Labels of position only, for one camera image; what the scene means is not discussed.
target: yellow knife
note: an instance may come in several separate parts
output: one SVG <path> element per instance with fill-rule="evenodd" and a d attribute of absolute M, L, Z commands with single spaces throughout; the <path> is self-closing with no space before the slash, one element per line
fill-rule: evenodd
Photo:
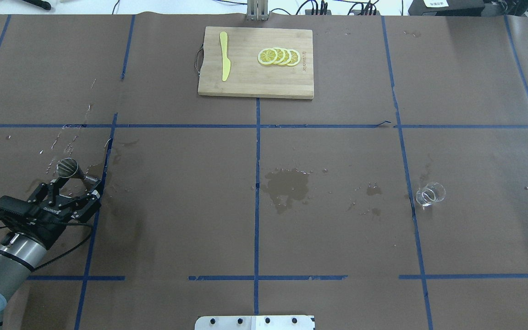
<path fill-rule="evenodd" d="M 229 77 L 229 71 L 231 69 L 231 61 L 227 58 L 227 32 L 220 33 L 221 42 L 221 58 L 223 59 L 223 70 L 221 80 L 226 81 Z"/>

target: cutting board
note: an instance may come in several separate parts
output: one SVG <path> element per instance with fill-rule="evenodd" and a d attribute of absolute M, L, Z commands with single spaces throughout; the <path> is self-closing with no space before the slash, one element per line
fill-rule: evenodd
<path fill-rule="evenodd" d="M 222 31 L 228 34 L 228 58 L 231 61 L 225 82 L 221 79 Z M 272 47 L 298 50 L 300 63 L 292 67 L 261 65 L 258 53 Z M 311 30 L 206 27 L 203 49 L 199 95 L 284 99 L 312 99 L 314 96 Z"/>

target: clear glass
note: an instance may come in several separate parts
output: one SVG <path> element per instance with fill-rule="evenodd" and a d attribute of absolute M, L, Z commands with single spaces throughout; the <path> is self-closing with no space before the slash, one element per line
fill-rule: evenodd
<path fill-rule="evenodd" d="M 445 198 L 446 189 L 438 182 L 429 182 L 415 194 L 415 200 L 423 207 L 438 203 Z"/>

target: metal ring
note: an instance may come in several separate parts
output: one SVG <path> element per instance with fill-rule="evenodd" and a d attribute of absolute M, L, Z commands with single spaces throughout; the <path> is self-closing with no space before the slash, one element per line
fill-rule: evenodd
<path fill-rule="evenodd" d="M 201 70 L 199 69 L 199 53 L 203 50 L 203 45 L 201 45 L 201 48 L 199 48 L 199 50 L 197 50 L 197 54 L 195 54 L 195 70 L 197 71 L 197 75 L 200 76 L 201 75 Z"/>

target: sliced lemon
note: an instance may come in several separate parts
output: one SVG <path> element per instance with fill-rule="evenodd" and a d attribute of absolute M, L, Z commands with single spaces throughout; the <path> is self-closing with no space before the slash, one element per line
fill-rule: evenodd
<path fill-rule="evenodd" d="M 278 56 L 276 57 L 274 64 L 284 62 L 285 59 L 289 56 L 287 54 L 286 48 L 274 47 L 274 50 L 276 50 L 276 52 L 278 53 Z"/>
<path fill-rule="evenodd" d="M 299 64 L 299 62 L 300 62 L 300 53 L 297 52 L 294 49 L 289 49 L 288 51 L 289 51 L 289 53 L 291 53 L 291 62 L 288 62 L 286 65 L 287 66 L 295 66 L 295 65 Z"/>
<path fill-rule="evenodd" d="M 278 52 L 274 48 L 264 48 L 258 53 L 258 62 L 262 65 L 271 65 L 276 61 Z"/>
<path fill-rule="evenodd" d="M 286 58 L 285 58 L 285 60 L 282 61 L 281 63 L 277 63 L 278 65 L 287 65 L 288 63 L 291 62 L 291 58 L 292 58 L 292 56 L 291 56 L 291 54 L 292 54 L 291 50 L 290 50 L 290 49 L 284 49 L 284 50 L 285 50 L 285 52 L 286 52 Z"/>

